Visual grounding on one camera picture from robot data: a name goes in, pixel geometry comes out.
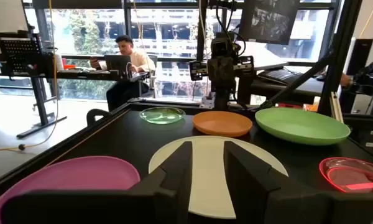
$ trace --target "desk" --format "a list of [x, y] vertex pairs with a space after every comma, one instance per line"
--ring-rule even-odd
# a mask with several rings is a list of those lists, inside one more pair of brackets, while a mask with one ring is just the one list
[[[150, 124], [139, 113], [153, 106], [173, 106], [183, 109], [185, 119], [169, 125]], [[69, 149], [55, 162], [83, 156], [113, 156], [130, 162], [141, 178], [148, 174], [150, 158], [162, 146], [190, 136], [203, 135], [193, 128], [193, 115], [207, 111], [197, 104], [161, 103], [146, 101], [123, 105], [111, 115], [79, 131], [56, 146], [36, 156], [26, 164], [0, 178], [0, 195], [29, 174], [43, 168]], [[351, 157], [373, 163], [373, 156], [347, 139], [333, 146], [304, 146], [277, 139], [253, 125], [247, 135], [239, 139], [251, 142], [275, 156], [286, 168], [290, 178], [319, 190], [335, 189], [325, 181], [318, 170], [320, 161], [327, 157]], [[190, 214], [189, 223], [235, 223], [235, 220], [215, 220]]]
[[[255, 79], [251, 84], [251, 94], [266, 96], [270, 98], [284, 88], [286, 88], [285, 85]], [[313, 104], [314, 98], [316, 96], [321, 96], [322, 88], [323, 82], [315, 80], [314, 78], [310, 78], [308, 81], [294, 90], [293, 93], [286, 100]]]

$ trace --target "window frame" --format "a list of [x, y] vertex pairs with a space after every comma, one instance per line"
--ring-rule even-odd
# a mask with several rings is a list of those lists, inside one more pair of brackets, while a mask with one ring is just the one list
[[[46, 1], [34, 0], [35, 3], [23, 2], [24, 9], [34, 8], [37, 16], [37, 23], [39, 25], [40, 36], [42, 40], [48, 40], [48, 28], [47, 21], [44, 14], [44, 7], [46, 7]], [[119, 0], [119, 3], [114, 3], [112, 0], [99, 1], [96, 4], [95, 0], [59, 0], [55, 1], [53, 5], [54, 9], [123, 9], [124, 10], [124, 26], [126, 35], [131, 34], [131, 10], [134, 8], [134, 3], [128, 0]], [[138, 9], [165, 9], [165, 8], [176, 8], [176, 9], [198, 9], [198, 2], [135, 2]], [[237, 2], [236, 9], [243, 9], [244, 2]], [[334, 36], [334, 29], [338, 14], [340, 12], [341, 0], [332, 0], [331, 2], [301, 2], [298, 10], [329, 10], [328, 19], [326, 21], [326, 29], [324, 37], [321, 43], [320, 57], [324, 56]], [[208, 8], [207, 1], [202, 2], [202, 18], [203, 24], [206, 24], [206, 10]], [[221, 9], [222, 23], [227, 23], [227, 9]], [[159, 57], [158, 62], [189, 62], [192, 60], [202, 60], [204, 55], [204, 40], [202, 34], [201, 22], [198, 24], [198, 38], [197, 38], [197, 53], [196, 58], [170, 58], [170, 57]], [[63, 55], [69, 59], [89, 59], [91, 55]], [[290, 66], [304, 66], [310, 67], [315, 62], [288, 62]]]

